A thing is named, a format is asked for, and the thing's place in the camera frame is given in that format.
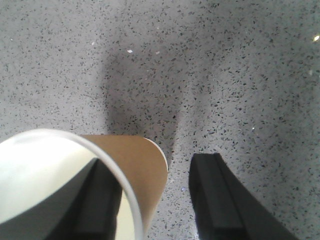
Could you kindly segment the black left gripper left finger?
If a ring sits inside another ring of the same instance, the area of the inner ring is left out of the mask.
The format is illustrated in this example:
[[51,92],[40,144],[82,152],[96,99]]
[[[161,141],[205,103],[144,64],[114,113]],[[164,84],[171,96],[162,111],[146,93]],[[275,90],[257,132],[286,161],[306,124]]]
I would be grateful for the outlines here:
[[45,200],[0,225],[2,240],[113,240],[122,187],[98,158]]

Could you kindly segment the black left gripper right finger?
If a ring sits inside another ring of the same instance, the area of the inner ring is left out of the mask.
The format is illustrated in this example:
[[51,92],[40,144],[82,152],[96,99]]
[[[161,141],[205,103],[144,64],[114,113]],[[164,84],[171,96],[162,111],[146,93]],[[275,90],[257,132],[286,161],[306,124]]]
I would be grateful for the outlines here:
[[201,240],[294,240],[228,168],[219,153],[196,153],[189,192]]

